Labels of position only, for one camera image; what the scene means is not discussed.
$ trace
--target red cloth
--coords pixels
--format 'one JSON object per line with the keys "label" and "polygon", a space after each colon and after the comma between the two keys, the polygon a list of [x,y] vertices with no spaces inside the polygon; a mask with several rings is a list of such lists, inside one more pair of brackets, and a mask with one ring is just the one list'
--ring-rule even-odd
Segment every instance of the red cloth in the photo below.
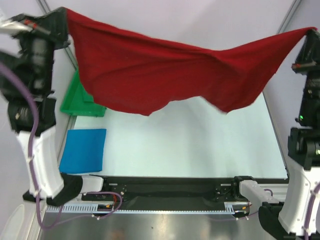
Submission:
{"label": "red cloth", "polygon": [[80,80],[107,108],[150,115],[202,96],[223,112],[252,104],[296,43],[314,27],[229,50],[150,38],[67,11]]}

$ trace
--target white table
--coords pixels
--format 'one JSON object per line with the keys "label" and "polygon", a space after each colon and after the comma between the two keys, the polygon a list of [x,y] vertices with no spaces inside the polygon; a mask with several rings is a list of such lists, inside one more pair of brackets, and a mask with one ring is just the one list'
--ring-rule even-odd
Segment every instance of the white table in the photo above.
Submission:
{"label": "white table", "polygon": [[201,97],[174,101],[149,117],[110,109],[79,116],[75,129],[107,129],[103,170],[127,177],[286,178],[262,94],[223,114]]}

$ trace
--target folded blue cloth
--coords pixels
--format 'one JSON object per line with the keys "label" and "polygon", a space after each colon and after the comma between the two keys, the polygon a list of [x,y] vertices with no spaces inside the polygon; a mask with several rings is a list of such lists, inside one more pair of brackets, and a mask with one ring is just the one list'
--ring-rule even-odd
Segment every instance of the folded blue cloth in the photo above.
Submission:
{"label": "folded blue cloth", "polygon": [[73,129],[66,135],[59,170],[65,174],[100,172],[106,129]]}

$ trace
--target green tray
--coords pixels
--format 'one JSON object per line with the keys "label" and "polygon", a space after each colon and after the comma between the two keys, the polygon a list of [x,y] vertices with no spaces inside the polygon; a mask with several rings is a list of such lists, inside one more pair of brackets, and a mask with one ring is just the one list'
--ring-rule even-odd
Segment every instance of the green tray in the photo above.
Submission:
{"label": "green tray", "polygon": [[106,107],[94,103],[94,98],[81,84],[77,70],[64,96],[60,111],[71,116],[103,117]]}

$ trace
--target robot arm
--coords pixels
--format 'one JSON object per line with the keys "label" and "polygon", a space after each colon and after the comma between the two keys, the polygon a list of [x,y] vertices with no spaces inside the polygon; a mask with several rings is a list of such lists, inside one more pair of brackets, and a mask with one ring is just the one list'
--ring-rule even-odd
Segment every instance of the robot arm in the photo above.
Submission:
{"label": "robot arm", "polygon": [[21,47],[19,57],[0,51],[0,62],[28,88],[39,113],[31,159],[28,156],[34,123],[31,108],[12,83],[0,75],[0,90],[8,101],[10,125],[23,149],[29,173],[30,187],[23,199],[35,202],[38,196],[52,206],[61,206],[81,193],[99,192],[104,181],[98,176],[60,173],[58,168],[56,99],[50,95],[54,93],[51,89],[54,51],[70,44],[66,16],[65,8],[61,7],[41,17],[20,14],[0,22],[0,33],[11,35]]}
{"label": "robot arm", "polygon": [[239,183],[239,192],[259,207],[259,221],[277,240],[320,239],[316,216],[320,203],[320,34],[311,30],[292,69],[307,75],[296,121],[288,137],[289,185],[285,202],[264,192],[254,180]]}

